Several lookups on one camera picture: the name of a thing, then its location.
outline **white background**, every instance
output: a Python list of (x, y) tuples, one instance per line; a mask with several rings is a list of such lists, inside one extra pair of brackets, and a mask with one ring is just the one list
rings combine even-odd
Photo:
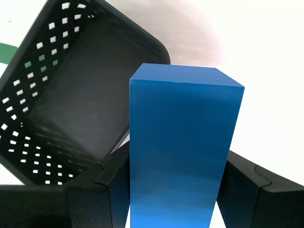
[[(19, 46), (45, 0), (0, 2), (0, 42)], [(243, 84), (231, 150), (304, 185), (303, 0), (108, 2), (160, 40), (172, 64), (216, 67)], [(0, 166), (0, 183), (18, 180)], [(217, 206), (210, 227), (225, 227)]]

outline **blue rectangular box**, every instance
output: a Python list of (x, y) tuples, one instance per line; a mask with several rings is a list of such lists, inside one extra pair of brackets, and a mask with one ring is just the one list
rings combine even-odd
[(215, 68), (130, 79), (131, 228), (208, 228), (244, 87)]

